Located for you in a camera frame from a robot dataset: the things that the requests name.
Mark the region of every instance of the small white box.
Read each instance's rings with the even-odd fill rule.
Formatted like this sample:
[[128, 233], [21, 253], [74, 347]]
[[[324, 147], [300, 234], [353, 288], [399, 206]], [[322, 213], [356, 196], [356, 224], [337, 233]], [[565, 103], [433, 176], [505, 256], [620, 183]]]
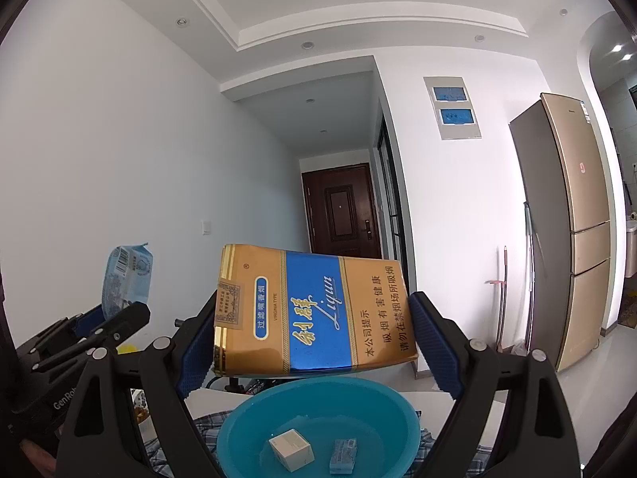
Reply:
[[276, 457], [289, 471], [314, 462], [314, 453], [308, 441], [306, 441], [295, 429], [290, 429], [281, 435], [270, 439], [270, 446]]

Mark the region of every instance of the tiled wall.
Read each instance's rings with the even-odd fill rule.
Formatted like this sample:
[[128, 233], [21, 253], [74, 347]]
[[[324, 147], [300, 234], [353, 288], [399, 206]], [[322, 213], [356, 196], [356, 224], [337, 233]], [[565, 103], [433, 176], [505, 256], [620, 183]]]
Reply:
[[637, 107], [629, 92], [626, 79], [600, 92], [601, 103], [606, 111], [608, 123], [613, 129], [617, 153], [622, 163], [623, 178], [633, 200], [633, 210], [637, 211]]

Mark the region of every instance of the plaid cloth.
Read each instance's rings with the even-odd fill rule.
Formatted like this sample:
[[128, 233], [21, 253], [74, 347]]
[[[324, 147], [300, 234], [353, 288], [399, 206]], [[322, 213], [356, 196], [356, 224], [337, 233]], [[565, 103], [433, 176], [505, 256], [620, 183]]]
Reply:
[[[200, 417], [194, 422], [212, 455], [215, 455], [217, 452], [217, 436], [219, 435], [219, 429], [230, 413], [230, 411], [219, 411], [218, 413], [211, 413], [210, 415], [205, 415], [205, 417]], [[418, 417], [420, 417], [420, 411], [416, 411], [416, 413], [418, 414]], [[416, 458], [413, 460], [412, 466], [408, 469], [403, 478], [413, 477], [416, 469], [418, 469], [420, 464], [425, 460], [425, 458], [427, 458], [434, 442], [435, 440], [431, 436], [431, 433], [429, 433], [426, 429], [422, 429], [420, 431], [420, 447], [418, 448], [418, 453], [416, 453]], [[173, 473], [170, 470], [170, 466], [166, 461], [166, 455], [164, 455], [164, 451], [159, 445], [159, 440], [153, 439], [148, 441], [145, 446], [153, 471], [163, 476], [174, 478]], [[476, 476], [484, 472], [490, 454], [490, 447], [483, 447], [479, 445], [476, 456], [471, 461], [471, 465], [467, 470], [466, 476]]]

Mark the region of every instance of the front door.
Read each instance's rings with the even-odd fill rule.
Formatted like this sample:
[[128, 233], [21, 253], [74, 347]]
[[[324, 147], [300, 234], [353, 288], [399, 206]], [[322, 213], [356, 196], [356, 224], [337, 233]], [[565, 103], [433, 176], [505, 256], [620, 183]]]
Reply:
[[313, 253], [380, 259], [369, 164], [303, 173]]

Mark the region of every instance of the gold refrigerator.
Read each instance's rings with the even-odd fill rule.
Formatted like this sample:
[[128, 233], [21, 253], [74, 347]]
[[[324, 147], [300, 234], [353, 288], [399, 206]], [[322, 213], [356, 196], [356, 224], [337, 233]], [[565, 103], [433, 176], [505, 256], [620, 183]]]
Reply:
[[531, 349], [556, 369], [597, 345], [610, 272], [608, 195], [584, 104], [541, 94], [510, 124], [533, 228]]

